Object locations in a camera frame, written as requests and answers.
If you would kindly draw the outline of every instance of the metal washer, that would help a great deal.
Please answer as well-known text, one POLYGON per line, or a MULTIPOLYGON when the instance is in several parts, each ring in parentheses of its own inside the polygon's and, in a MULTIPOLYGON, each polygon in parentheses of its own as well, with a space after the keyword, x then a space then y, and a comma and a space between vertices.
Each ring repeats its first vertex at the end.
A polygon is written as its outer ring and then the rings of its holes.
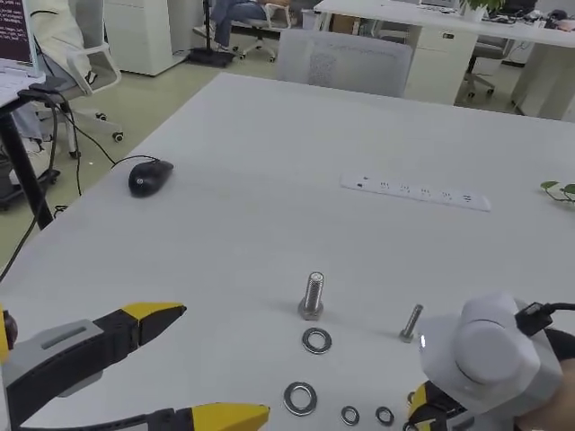
POLYGON ((322 330, 321 328, 310 328, 309 330, 304 332, 304 335, 302 337, 302 344, 304 345, 305 350, 307 350, 308 352, 313 353, 314 355, 323 355, 330 348, 332 348, 332 336, 328 333, 327 330, 322 330), (323 338, 322 347, 319 348, 315 347, 309 341, 312 335, 319 335, 320 337, 323 338))
POLYGON ((343 409, 341 409, 341 420, 343 421, 343 423, 349 427, 354 427, 355 425, 357 425, 359 423, 359 412, 358 410, 353 407, 353 406, 345 406, 343 409), (347 414, 348 413, 353 413, 353 419, 348 419, 347 414))
POLYGON ((383 406, 377 408, 376 418, 377 418, 377 421, 381 425, 383 425, 384 427, 390 427, 391 425, 394 424, 394 421, 395 421, 395 416, 394 416, 393 412, 389 408, 383 407, 383 406), (387 419, 387 420, 382 419, 381 418, 382 413, 387 413, 389 415, 389 419, 387 419))
POLYGON ((307 416, 317 407, 317 394, 311 384, 305 382, 293 382, 284 391, 284 405, 286 409, 296 416, 307 416), (309 396, 309 403, 305 407, 298 407, 291 400, 291 395, 298 389, 301 389, 309 396))

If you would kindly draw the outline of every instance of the green leaf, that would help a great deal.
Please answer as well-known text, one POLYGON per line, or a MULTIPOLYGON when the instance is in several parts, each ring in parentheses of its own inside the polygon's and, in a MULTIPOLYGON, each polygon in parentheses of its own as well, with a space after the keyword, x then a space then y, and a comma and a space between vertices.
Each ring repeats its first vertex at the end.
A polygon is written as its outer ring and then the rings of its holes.
POLYGON ((559 181, 546 181, 546 182, 541 183, 541 188, 543 190, 548 190, 551 187, 555 187, 557 184, 559 184, 559 181))
POLYGON ((575 195, 575 184, 567 184, 563 188, 563 193, 569 193, 570 195, 575 195))

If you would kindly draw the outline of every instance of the floor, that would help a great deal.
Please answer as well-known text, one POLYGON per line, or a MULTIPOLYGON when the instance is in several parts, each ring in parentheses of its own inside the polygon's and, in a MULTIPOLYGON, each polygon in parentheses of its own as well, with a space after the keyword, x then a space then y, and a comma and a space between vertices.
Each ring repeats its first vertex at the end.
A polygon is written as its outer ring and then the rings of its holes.
MULTIPOLYGON (((246 40, 242 40, 245 36, 235 37, 237 43, 247 45, 246 40)), ((232 74, 273 78, 275 65, 268 62, 265 53, 253 51, 245 60, 235 61, 226 71, 232 74)), ((118 160, 142 142, 218 73, 219 70, 209 67, 179 65, 156 78, 124 74, 121 83, 114 89, 98 93, 90 100, 75 102, 74 105, 86 108, 98 107, 110 120, 122 124, 126 138, 121 144, 115 144, 109 136, 93 134, 110 155, 118 160), (155 101, 154 105, 149 103, 151 100, 155 101)), ((499 89, 510 89, 513 88, 519 74, 520 69, 503 66, 490 80, 499 89)), ((498 90, 490 99, 484 92, 478 92, 472 103, 464 101, 459 105, 481 110, 511 112, 509 95, 502 90, 498 90)), ((75 184, 76 161, 69 158, 66 144, 61 139, 59 141, 63 144, 61 147, 64 150, 57 156, 55 165, 62 175, 57 184, 49 189, 48 200, 51 207, 69 205, 78 197, 75 184)), ((79 145, 83 155, 81 184, 82 189, 86 190, 110 169, 110 164, 98 148, 82 136, 79 138, 79 145)), ((14 202, 9 211, 0 213, 0 267, 10 259, 30 222, 30 209, 23 198, 14 202)))

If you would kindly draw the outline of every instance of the white desk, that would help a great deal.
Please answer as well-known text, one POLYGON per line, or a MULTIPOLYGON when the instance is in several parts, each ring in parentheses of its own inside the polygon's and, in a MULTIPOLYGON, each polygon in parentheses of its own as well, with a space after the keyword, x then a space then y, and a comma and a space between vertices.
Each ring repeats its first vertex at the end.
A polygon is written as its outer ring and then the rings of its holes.
MULTIPOLYGON (((414 4, 389 0, 323 0, 314 9, 322 13, 317 25, 323 26, 324 30, 329 27, 329 20, 334 13, 414 26, 409 37, 414 55, 405 97, 419 101, 453 104, 478 35, 534 42, 542 46, 538 50, 545 53, 559 49, 559 55, 552 55, 553 58, 545 60, 554 64, 558 64, 560 57, 575 58, 571 51, 575 48, 575 33, 541 29, 522 22, 513 25, 468 22, 455 13, 433 12, 414 4)), ((536 66, 539 67, 542 60, 540 56, 536 58, 536 66)), ((533 81, 532 77, 529 83, 522 84, 519 87, 520 94, 517 90, 516 99, 519 104, 523 95, 529 92, 526 87, 532 85, 533 81)), ((538 116, 539 110, 532 115, 538 116)))
MULTIPOLYGON (((29 425, 244 401, 272 407, 266 429, 343 431, 340 410, 352 404, 358 431, 379 429, 380 405, 401 430, 405 396, 424 379, 417 346, 395 337, 413 305, 457 311, 500 289, 573 301, 562 270, 572 262, 573 212, 537 188, 572 180, 574 129, 220 75, 136 150, 176 164, 160 193, 132 198, 131 164, 121 164, 24 248, 3 283, 20 339, 135 301, 188 306, 161 337, 29 425), (493 209, 341 189, 344 172, 469 189, 493 209), (312 325, 296 312, 313 270, 326 276, 318 326, 333 347, 324 356, 304 351, 312 325), (282 406, 297 380, 319 397, 306 418, 282 406)), ((575 330, 573 313, 556 321, 575 330)))

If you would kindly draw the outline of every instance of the black mouse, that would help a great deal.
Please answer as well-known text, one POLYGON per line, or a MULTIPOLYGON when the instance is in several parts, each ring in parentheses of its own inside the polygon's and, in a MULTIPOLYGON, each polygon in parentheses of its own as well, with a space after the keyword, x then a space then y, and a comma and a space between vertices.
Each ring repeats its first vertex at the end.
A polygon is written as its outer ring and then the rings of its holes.
POLYGON ((173 164, 154 160, 137 164, 129 174, 128 186, 132 196, 147 198, 161 189, 173 171, 173 164))

